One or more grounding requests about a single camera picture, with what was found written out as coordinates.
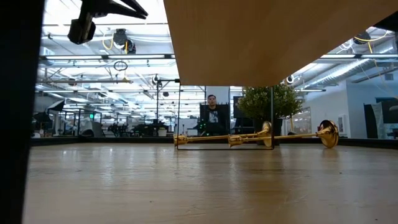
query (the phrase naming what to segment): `wooden floor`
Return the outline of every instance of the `wooden floor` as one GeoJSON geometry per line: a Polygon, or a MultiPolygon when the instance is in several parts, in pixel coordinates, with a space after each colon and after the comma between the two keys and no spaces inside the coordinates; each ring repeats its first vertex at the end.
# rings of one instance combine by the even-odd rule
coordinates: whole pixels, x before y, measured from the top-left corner
{"type": "Polygon", "coordinates": [[[24,223],[397,223],[398,151],[176,151],[70,144],[30,154],[24,223]]]}

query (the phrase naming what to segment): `ceiling duct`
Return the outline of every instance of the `ceiling duct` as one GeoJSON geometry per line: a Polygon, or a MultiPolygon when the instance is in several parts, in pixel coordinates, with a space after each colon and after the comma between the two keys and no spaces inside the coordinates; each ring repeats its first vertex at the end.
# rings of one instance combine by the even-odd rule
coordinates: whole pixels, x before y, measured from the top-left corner
{"type": "MultiPolygon", "coordinates": [[[[376,54],[385,54],[388,51],[393,49],[393,41],[386,41],[383,44],[380,44],[374,49],[374,52],[377,52],[376,54]]],[[[353,75],[356,75],[358,73],[363,72],[363,70],[369,70],[370,68],[373,68],[375,66],[373,59],[363,59],[363,60],[357,60],[355,62],[349,63],[349,64],[342,64],[342,65],[337,65],[334,68],[327,70],[326,72],[323,72],[319,75],[317,75],[314,79],[316,79],[313,82],[308,82],[306,85],[301,85],[298,86],[298,89],[304,88],[314,88],[317,85],[322,85],[322,86],[327,86],[331,84],[338,83],[342,80],[347,79],[348,77],[351,77],[353,75]]]]}

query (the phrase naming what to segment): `man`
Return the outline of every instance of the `man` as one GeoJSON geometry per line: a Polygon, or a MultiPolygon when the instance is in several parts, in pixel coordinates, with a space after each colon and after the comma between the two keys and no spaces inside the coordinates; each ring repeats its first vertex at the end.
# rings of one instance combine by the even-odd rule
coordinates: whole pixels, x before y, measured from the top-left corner
{"type": "Polygon", "coordinates": [[[207,96],[207,109],[205,114],[206,132],[210,135],[226,134],[225,114],[217,107],[217,98],[215,95],[207,96]]]}

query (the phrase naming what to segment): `yellow cable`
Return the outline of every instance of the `yellow cable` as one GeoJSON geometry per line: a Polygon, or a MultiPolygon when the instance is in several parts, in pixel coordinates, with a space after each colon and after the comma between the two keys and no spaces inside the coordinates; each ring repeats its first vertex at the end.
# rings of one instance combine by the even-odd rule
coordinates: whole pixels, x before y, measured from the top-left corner
{"type": "Polygon", "coordinates": [[[357,37],[354,37],[354,38],[357,39],[357,40],[360,40],[360,41],[372,42],[372,41],[380,40],[381,38],[385,38],[386,35],[387,35],[387,31],[382,37],[379,37],[379,38],[376,38],[376,39],[366,40],[366,39],[361,39],[361,38],[357,38],[357,37]]]}
{"type": "MultiPolygon", "coordinates": [[[[370,43],[370,42],[368,42],[368,46],[369,46],[369,50],[370,50],[371,54],[373,54],[373,50],[372,50],[372,47],[371,47],[371,43],[370,43]]],[[[373,62],[374,62],[374,65],[375,65],[376,68],[377,68],[377,72],[378,72],[378,74],[379,74],[379,77],[380,77],[381,82],[383,83],[384,87],[385,87],[386,90],[391,94],[392,97],[394,97],[395,99],[398,100],[398,96],[395,96],[395,95],[394,95],[394,92],[391,91],[391,89],[386,85],[386,82],[384,81],[383,77],[381,77],[380,69],[379,69],[379,66],[377,65],[376,59],[373,59],[373,62]]]]}
{"type": "Polygon", "coordinates": [[[107,47],[107,46],[105,45],[105,40],[104,40],[104,39],[102,40],[102,45],[104,45],[104,48],[105,48],[106,50],[111,50],[112,47],[113,47],[113,34],[112,34],[112,39],[111,39],[111,46],[110,46],[110,47],[107,47]]]}

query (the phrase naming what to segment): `ceiling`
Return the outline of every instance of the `ceiling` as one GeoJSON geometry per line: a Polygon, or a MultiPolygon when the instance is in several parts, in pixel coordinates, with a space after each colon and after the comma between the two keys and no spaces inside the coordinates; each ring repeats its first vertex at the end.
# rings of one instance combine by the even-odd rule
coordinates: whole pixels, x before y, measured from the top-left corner
{"type": "MultiPolygon", "coordinates": [[[[163,0],[137,0],[137,2],[149,13],[146,20],[112,14],[93,19],[96,24],[95,37],[89,43],[76,45],[68,40],[67,34],[70,21],[79,16],[81,1],[46,1],[41,55],[104,55],[105,57],[98,60],[42,61],[38,71],[38,96],[68,98],[65,108],[71,111],[91,104],[91,110],[97,110],[110,116],[119,113],[119,115],[146,116],[146,119],[154,119],[157,95],[156,85],[152,80],[156,75],[162,80],[174,80],[179,76],[163,0]],[[110,58],[112,55],[124,54],[116,46],[112,46],[111,50],[106,49],[111,46],[112,34],[119,28],[127,30],[127,36],[136,45],[136,54],[146,54],[145,59],[116,60],[110,58]],[[114,68],[117,61],[125,62],[128,68],[124,71],[117,71],[114,68]],[[86,83],[61,83],[69,79],[86,83]]],[[[386,33],[385,30],[374,27],[370,27],[367,31],[372,39],[383,37],[372,42],[374,53],[396,54],[396,49],[392,48],[394,33],[386,33]]],[[[368,45],[358,45],[347,41],[343,45],[337,46],[329,54],[368,53],[368,45]]],[[[347,66],[354,66],[356,62],[357,60],[353,58],[317,60],[294,73],[293,85],[298,90],[336,85],[339,77],[350,75],[346,73],[342,75],[341,71],[347,66]]],[[[369,65],[364,68],[369,70],[373,67],[369,65]]],[[[352,75],[361,76],[358,72],[352,75]]],[[[170,122],[169,117],[178,113],[179,83],[162,82],[160,89],[159,117],[163,121],[170,122]],[[163,92],[167,92],[169,95],[164,96],[163,92]]],[[[199,103],[205,102],[205,87],[182,86],[181,89],[184,90],[180,95],[182,99],[180,102],[181,117],[198,115],[199,103]]],[[[240,87],[231,87],[231,97],[240,94],[240,87]]]]}

